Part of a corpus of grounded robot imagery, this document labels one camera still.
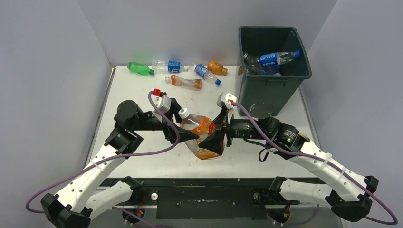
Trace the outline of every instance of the white bottle cap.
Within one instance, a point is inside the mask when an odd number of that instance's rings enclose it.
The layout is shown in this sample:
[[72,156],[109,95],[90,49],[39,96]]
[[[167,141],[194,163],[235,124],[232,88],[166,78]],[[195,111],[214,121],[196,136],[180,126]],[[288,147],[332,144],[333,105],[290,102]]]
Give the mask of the white bottle cap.
[[190,115],[190,111],[189,111],[187,108],[183,108],[183,109],[179,110],[179,116],[180,116],[182,119],[188,118],[189,115]]

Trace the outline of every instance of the red connector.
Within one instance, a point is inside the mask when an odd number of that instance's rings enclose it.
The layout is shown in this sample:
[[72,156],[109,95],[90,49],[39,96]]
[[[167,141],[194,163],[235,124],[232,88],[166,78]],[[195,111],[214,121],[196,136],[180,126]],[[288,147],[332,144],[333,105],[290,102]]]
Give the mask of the red connector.
[[154,96],[161,96],[161,90],[154,89]]

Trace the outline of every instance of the screw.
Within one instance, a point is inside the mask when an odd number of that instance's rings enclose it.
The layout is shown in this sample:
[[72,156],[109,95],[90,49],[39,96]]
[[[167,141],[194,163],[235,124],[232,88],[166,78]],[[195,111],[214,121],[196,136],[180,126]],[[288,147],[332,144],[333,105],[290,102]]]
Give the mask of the screw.
[[253,198],[254,198],[255,200],[259,200],[260,194],[259,194],[258,192],[256,192],[255,194],[253,194]]
[[157,193],[151,194],[151,199],[156,201],[158,199],[158,194]]

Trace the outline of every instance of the green bottle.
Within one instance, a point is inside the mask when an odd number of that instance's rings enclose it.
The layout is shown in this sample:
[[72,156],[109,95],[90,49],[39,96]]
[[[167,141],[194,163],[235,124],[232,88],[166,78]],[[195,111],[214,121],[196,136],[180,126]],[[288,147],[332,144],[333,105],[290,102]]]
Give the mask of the green bottle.
[[148,66],[140,63],[130,62],[127,69],[129,69],[130,72],[141,75],[154,75],[154,70],[151,70]]

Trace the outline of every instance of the zip tie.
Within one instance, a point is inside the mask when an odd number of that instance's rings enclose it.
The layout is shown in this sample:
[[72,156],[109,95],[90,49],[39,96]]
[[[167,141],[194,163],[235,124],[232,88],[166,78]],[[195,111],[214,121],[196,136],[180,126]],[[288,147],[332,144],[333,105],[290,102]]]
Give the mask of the zip tie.
[[338,176],[338,178],[334,181],[334,182],[332,182],[332,183],[329,183],[328,185],[330,185],[330,184],[334,184],[334,183],[336,183],[336,182],[339,182],[339,180],[340,180],[340,178],[343,176],[343,174],[345,173],[345,171],[347,170],[347,168],[346,167],[344,167],[344,166],[342,166],[342,171],[341,171],[341,173],[340,173],[340,175]]
[[104,172],[105,170],[103,168],[101,168],[101,166],[99,166],[98,164],[96,164],[93,161],[90,161],[91,164],[93,164],[96,168],[100,169],[101,172]]
[[312,169],[311,172],[317,171],[317,170],[322,170],[323,168],[326,167],[327,163],[329,162],[329,160],[332,158],[332,154],[331,153],[326,153],[325,154],[325,160],[323,161],[323,163],[316,169]]

